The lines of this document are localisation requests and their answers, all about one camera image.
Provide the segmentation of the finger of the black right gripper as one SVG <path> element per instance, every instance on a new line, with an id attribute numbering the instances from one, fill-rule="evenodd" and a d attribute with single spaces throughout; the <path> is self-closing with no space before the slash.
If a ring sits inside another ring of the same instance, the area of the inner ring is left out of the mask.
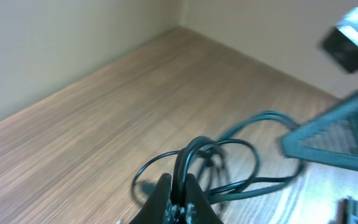
<path id="1" fill-rule="evenodd" d="M 283 154 L 358 171 L 358 91 L 281 138 Z"/>

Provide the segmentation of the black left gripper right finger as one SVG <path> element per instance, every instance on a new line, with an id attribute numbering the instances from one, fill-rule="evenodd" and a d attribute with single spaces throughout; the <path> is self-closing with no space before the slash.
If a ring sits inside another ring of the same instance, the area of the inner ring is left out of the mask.
<path id="1" fill-rule="evenodd" d="M 211 208 L 193 174 L 187 174 L 185 181 L 185 223 L 223 224 Z"/>

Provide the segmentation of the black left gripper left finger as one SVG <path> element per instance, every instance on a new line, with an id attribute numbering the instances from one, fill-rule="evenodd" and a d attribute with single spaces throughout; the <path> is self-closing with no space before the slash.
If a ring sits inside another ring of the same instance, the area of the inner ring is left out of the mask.
<path id="1" fill-rule="evenodd" d="M 162 174 L 139 213 L 129 224 L 169 224 L 172 221 L 171 175 Z"/>

